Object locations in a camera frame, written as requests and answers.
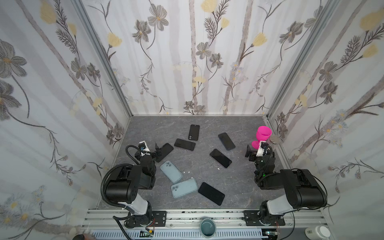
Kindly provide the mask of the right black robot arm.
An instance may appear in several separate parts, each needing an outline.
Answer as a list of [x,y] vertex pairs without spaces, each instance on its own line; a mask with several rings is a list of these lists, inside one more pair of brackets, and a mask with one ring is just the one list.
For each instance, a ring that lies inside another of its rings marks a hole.
[[257,211],[244,211],[247,226],[284,226],[284,215],[295,211],[317,210],[328,201],[327,190],[306,169],[282,169],[275,172],[275,153],[271,146],[262,148],[261,154],[247,146],[245,157],[255,163],[256,185],[261,190],[283,189],[285,194],[263,201]]

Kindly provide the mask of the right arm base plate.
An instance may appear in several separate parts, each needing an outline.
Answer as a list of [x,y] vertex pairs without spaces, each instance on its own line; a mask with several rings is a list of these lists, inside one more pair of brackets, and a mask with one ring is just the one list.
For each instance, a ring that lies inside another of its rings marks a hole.
[[261,214],[260,211],[243,211],[243,213],[243,220],[248,227],[277,227],[286,225],[283,216],[270,215],[269,213]]

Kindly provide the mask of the light blue case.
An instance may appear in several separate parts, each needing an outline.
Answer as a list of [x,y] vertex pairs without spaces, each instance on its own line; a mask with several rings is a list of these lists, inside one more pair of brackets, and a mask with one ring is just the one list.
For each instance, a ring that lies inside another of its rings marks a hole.
[[183,178],[183,174],[170,161],[166,161],[165,163],[163,163],[160,166],[160,169],[167,176],[167,178],[174,184]]
[[192,192],[198,190],[197,182],[194,178],[191,178],[186,181],[182,181],[180,183],[174,184],[171,186],[171,192],[173,198],[180,198]]

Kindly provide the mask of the blue-edged phone front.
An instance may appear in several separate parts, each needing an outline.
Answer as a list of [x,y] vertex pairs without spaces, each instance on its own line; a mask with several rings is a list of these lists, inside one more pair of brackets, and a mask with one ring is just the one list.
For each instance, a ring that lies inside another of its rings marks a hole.
[[225,194],[220,192],[219,190],[213,188],[211,185],[207,183],[202,183],[198,189],[198,193],[212,201],[213,203],[221,206],[224,199]]

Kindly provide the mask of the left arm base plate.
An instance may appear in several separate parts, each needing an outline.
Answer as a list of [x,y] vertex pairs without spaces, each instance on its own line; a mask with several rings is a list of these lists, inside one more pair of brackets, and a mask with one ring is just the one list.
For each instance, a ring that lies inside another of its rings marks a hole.
[[142,216],[133,215],[124,221],[124,226],[128,229],[135,227],[165,227],[167,220],[166,211],[152,211]]

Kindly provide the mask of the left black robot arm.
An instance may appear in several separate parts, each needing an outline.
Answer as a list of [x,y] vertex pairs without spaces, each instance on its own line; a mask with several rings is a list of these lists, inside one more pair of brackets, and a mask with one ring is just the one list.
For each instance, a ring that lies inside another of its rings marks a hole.
[[128,211],[125,217],[113,216],[118,226],[132,229],[136,226],[149,227],[155,223],[150,202],[139,195],[139,190],[151,190],[156,182],[157,153],[140,150],[139,159],[132,164],[120,164],[111,168],[101,182],[101,196],[113,207]]

